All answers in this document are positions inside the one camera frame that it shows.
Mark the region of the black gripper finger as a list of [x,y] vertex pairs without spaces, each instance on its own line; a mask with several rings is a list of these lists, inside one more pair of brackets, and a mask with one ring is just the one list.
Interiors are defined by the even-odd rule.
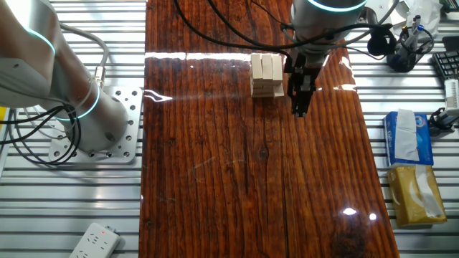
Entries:
[[311,98],[313,97],[314,92],[316,91],[315,81],[311,80],[308,83],[303,83],[301,86],[301,101],[300,101],[300,116],[304,117],[307,112],[309,105],[311,103]]
[[289,79],[288,80],[288,97],[291,100],[291,112],[294,115],[300,115],[298,111],[297,89],[298,89],[298,86],[295,80]]

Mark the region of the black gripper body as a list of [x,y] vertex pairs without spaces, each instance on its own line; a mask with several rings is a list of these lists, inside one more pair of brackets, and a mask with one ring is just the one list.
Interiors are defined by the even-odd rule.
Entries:
[[285,63],[285,72],[310,76],[312,80],[315,80],[322,69],[324,61],[325,56],[323,54],[290,53],[290,57]]

